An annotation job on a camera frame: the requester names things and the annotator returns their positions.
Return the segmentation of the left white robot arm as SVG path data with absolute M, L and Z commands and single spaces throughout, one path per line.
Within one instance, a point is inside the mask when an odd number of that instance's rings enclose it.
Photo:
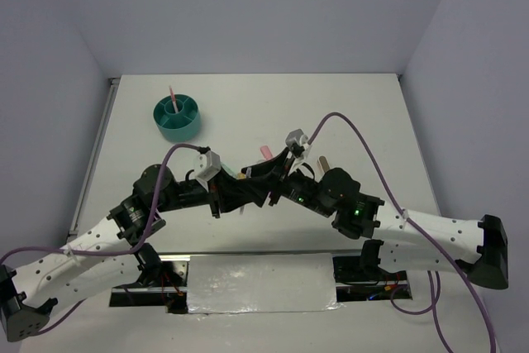
M 51 330 L 50 319 L 64 308 L 104 289 L 127 284 L 151 286 L 164 266 L 147 238 L 164 227 L 161 213 L 208 206 L 214 217 L 248 203 L 262 206 L 276 178 L 250 168 L 236 179 L 209 167 L 195 179 L 175 180 L 166 165 L 152 165 L 124 199 L 96 226 L 59 249 L 17 269 L 1 266 L 1 324 L 18 342 Z

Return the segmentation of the silver white pen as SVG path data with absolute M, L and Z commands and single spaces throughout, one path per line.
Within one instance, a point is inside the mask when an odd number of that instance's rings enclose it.
M 250 166 L 247 167 L 246 172 L 245 172 L 245 179 L 248 179 L 248 178 L 251 177 L 251 171 L 252 171 L 252 168 L 251 168 Z M 239 209 L 239 213 L 240 213 L 241 216 L 244 214 L 244 211 L 245 211 L 245 205 L 243 205 L 243 206 Z

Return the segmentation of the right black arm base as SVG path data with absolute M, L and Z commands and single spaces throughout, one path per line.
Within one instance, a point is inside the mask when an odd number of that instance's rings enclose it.
M 380 270 L 366 273 L 360 268 L 359 256 L 333 256 L 332 262 L 338 303 L 412 298 L 404 271 L 396 274 Z

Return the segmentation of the pink pen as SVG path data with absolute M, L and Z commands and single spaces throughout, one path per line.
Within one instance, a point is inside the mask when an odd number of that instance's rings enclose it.
M 173 104 L 174 113 L 178 114 L 179 113 L 179 107 L 178 107 L 178 103 L 177 103 L 177 98 L 176 98 L 174 90 L 173 90 L 173 88 L 171 86 L 169 86 L 169 94 L 170 94 L 171 102 Z

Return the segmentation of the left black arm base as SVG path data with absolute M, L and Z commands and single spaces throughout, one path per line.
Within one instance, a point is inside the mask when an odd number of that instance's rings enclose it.
M 128 284 L 112 289 L 110 308 L 162 308 L 166 313 L 188 313 L 189 257 L 162 259 L 160 276 L 148 284 Z

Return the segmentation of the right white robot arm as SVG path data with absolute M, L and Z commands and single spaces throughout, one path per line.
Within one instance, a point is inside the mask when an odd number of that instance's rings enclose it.
M 245 182 L 261 182 L 270 204 L 289 199 L 324 217 L 351 240 L 361 239 L 360 273 L 429 270 L 461 273 L 485 289 L 508 287 L 508 238 L 499 217 L 479 220 L 441 217 L 402 208 L 360 191 L 344 169 L 306 176 L 302 156 L 288 150 L 242 169 Z

